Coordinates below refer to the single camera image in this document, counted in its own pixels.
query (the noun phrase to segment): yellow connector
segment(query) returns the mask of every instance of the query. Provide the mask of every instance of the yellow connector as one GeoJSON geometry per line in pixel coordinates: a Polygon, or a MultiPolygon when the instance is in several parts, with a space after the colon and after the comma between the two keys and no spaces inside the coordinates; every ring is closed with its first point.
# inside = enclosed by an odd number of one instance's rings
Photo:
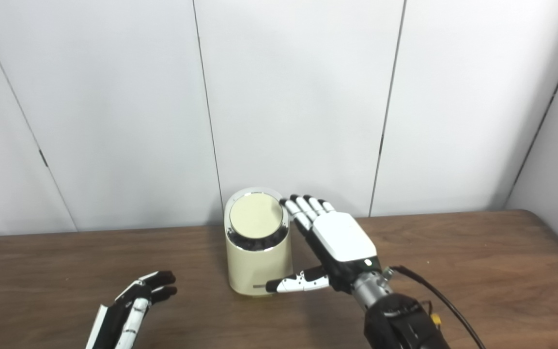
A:
{"type": "Polygon", "coordinates": [[[440,320],[440,316],[438,316],[438,314],[436,314],[436,313],[432,313],[432,315],[430,315],[430,317],[432,318],[432,322],[433,322],[434,325],[436,325],[436,326],[440,326],[441,323],[443,323],[443,322],[440,320]]]}

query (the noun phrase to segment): silver cylinder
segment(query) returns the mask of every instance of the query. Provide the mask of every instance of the silver cylinder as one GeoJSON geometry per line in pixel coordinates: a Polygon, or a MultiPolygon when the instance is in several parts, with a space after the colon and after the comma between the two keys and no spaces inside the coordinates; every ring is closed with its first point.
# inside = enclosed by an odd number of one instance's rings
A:
{"type": "Polygon", "coordinates": [[[364,272],[353,284],[352,296],[364,312],[381,298],[393,293],[388,281],[375,271],[364,272]]]}

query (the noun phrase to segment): black fingertip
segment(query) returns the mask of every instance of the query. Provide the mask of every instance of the black fingertip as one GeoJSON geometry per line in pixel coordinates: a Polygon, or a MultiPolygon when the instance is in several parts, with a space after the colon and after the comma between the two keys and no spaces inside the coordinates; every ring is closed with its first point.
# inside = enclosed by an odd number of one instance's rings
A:
{"type": "Polygon", "coordinates": [[[268,293],[275,293],[277,292],[277,287],[279,287],[279,284],[281,283],[281,281],[283,281],[283,279],[277,279],[277,280],[270,280],[266,283],[266,292],[268,293]]]}

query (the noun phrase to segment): panel seam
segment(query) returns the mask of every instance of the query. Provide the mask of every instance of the panel seam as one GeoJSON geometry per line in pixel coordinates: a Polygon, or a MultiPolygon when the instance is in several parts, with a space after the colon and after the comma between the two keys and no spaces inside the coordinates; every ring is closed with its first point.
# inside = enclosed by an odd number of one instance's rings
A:
{"type": "Polygon", "coordinates": [[[404,18],[404,15],[406,13],[407,3],[408,3],[408,0],[403,1],[402,17],[401,17],[400,22],[399,22],[399,30],[398,30],[398,33],[397,33],[396,51],[395,51],[395,57],[393,58],[393,68],[391,70],[391,78],[390,78],[390,82],[389,82],[389,94],[387,95],[387,105],[385,107],[385,119],[383,120],[383,132],[380,136],[380,146],[378,148],[378,161],[376,162],[376,172],[374,173],[374,187],[372,188],[372,200],[370,200],[370,212],[368,214],[368,217],[372,216],[372,209],[374,208],[374,196],[376,195],[376,185],[378,184],[378,171],[380,169],[380,159],[381,159],[381,155],[383,153],[383,142],[385,141],[385,131],[386,131],[386,128],[387,128],[387,119],[389,118],[389,106],[390,106],[390,102],[391,102],[391,93],[393,91],[393,82],[395,80],[395,72],[396,72],[396,66],[397,66],[397,55],[399,53],[399,46],[400,46],[400,42],[401,42],[401,39],[402,39],[403,18],[404,18]]]}
{"type": "Polygon", "coordinates": [[[527,153],[525,153],[525,157],[522,160],[522,164],[520,165],[520,169],[518,170],[518,173],[516,173],[516,178],[514,179],[513,184],[511,185],[510,191],[507,194],[507,198],[505,199],[505,203],[503,203],[503,207],[507,207],[507,203],[509,203],[510,197],[512,196],[512,192],[513,192],[514,188],[516,187],[516,183],[518,183],[518,179],[520,179],[520,174],[522,173],[522,170],[524,170],[525,165],[527,164],[527,159],[529,159],[529,154],[531,153],[531,150],[533,150],[533,146],[535,145],[535,141],[538,138],[538,134],[540,134],[542,126],[544,125],[544,121],[545,121],[545,119],[548,115],[548,112],[550,111],[550,108],[552,106],[552,102],[554,102],[554,98],[557,95],[557,92],[558,92],[558,82],[557,82],[557,85],[554,88],[554,91],[552,91],[551,99],[550,99],[550,101],[548,101],[548,105],[546,106],[544,114],[542,115],[542,118],[540,120],[540,124],[538,125],[538,128],[533,135],[533,139],[531,140],[531,144],[529,145],[529,149],[527,149],[527,153]]]}
{"type": "Polygon", "coordinates": [[[208,111],[208,124],[210,125],[210,139],[212,140],[212,152],[215,156],[215,170],[217,171],[217,186],[219,187],[219,205],[221,206],[221,214],[225,216],[223,208],[223,192],[221,191],[221,178],[219,177],[219,162],[217,161],[217,147],[215,145],[215,133],[212,129],[212,117],[210,114],[210,100],[208,99],[208,86],[206,85],[206,71],[204,70],[203,57],[202,57],[202,41],[200,39],[200,29],[197,23],[197,8],[195,7],[195,0],[193,2],[193,16],[195,17],[195,33],[197,34],[197,46],[200,52],[200,63],[201,63],[201,77],[203,79],[203,89],[204,95],[206,97],[206,110],[208,111]]]}
{"type": "MultiPolygon", "coordinates": [[[[0,60],[0,69],[1,72],[4,75],[4,78],[6,79],[8,88],[10,89],[13,97],[14,97],[14,101],[16,102],[16,105],[18,106],[18,110],[20,110],[21,115],[23,115],[23,119],[25,121],[25,125],[27,125],[27,128],[29,129],[29,133],[31,133],[31,137],[33,137],[33,142],[35,143],[36,147],[38,148],[38,152],[40,153],[40,155],[42,155],[42,160],[44,160],[46,162],[46,159],[44,159],[44,154],[42,152],[42,149],[40,148],[40,144],[38,143],[38,139],[36,138],[35,133],[33,132],[33,129],[31,128],[31,125],[29,124],[29,121],[27,120],[27,116],[25,115],[25,110],[23,109],[20,101],[18,100],[18,96],[16,95],[16,91],[14,90],[12,83],[10,82],[10,79],[6,73],[6,69],[4,69],[3,64],[1,63],[0,60]]],[[[50,167],[46,167],[47,171],[49,172],[49,175],[51,176],[51,180],[53,180],[53,185],[55,185],[55,189],[57,190],[57,193],[60,195],[60,198],[62,199],[62,203],[64,204],[64,207],[66,208],[66,212],[68,212],[68,216],[70,217],[70,221],[73,223],[73,226],[75,227],[76,231],[79,231],[79,228],[77,227],[77,224],[75,222],[75,219],[73,218],[73,215],[70,212],[70,208],[68,207],[68,204],[66,203],[66,199],[64,199],[64,196],[62,195],[62,190],[60,190],[60,186],[58,186],[57,181],[55,180],[55,177],[53,176],[53,171],[51,170],[50,167]]]]}

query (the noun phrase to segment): white robotic hand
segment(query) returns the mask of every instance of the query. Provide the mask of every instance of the white robotic hand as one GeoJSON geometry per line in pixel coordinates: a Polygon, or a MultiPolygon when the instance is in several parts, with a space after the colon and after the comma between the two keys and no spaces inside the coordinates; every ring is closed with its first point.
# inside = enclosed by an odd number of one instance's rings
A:
{"type": "Polygon", "coordinates": [[[111,307],[101,305],[93,322],[86,349],[131,349],[141,321],[153,303],[178,291],[171,271],[156,271],[133,281],[111,307]]]}
{"type": "Polygon", "coordinates": [[[331,285],[335,291],[351,294],[361,274],[382,272],[374,243],[350,214],[336,212],[327,201],[309,195],[292,195],[280,203],[322,265],[268,281],[267,292],[310,291],[331,285]]]}

